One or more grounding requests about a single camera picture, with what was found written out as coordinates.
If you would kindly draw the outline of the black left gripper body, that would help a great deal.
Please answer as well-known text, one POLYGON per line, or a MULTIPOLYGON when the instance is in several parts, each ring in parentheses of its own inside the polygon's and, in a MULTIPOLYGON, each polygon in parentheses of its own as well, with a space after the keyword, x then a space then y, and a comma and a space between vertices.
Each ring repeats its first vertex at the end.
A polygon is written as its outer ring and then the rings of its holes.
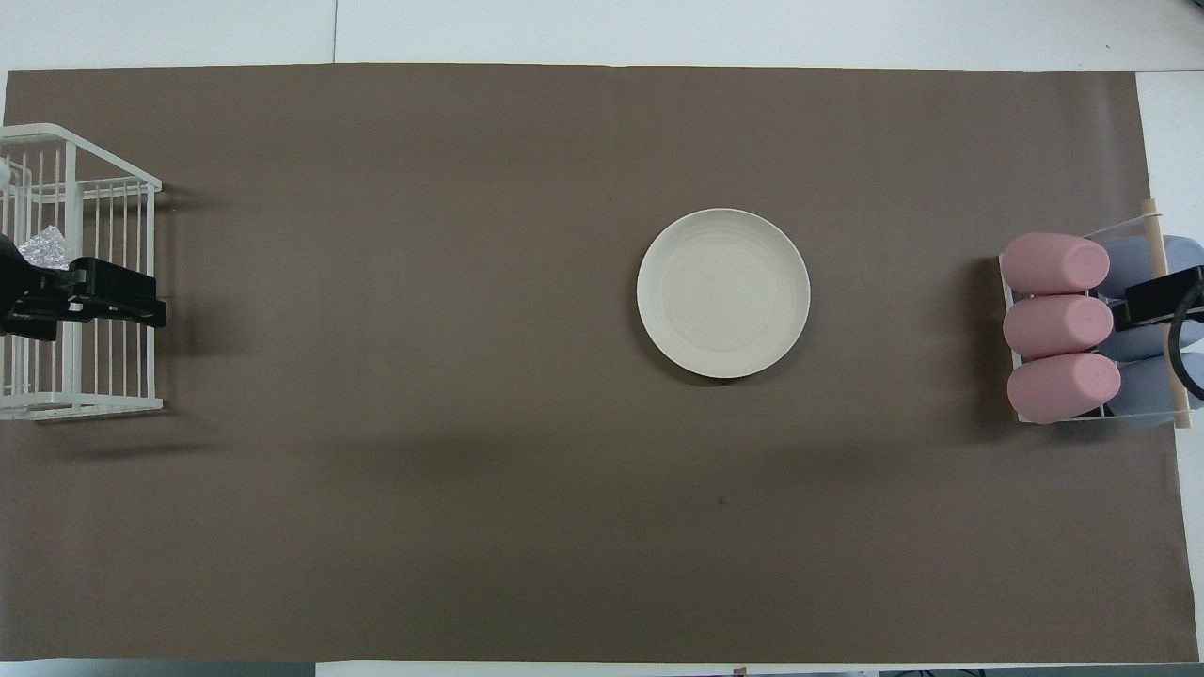
POLYGON ((63 322, 76 320, 71 292, 76 266, 41 267, 26 261, 8 236, 1 236, 1 334, 55 341, 63 322))

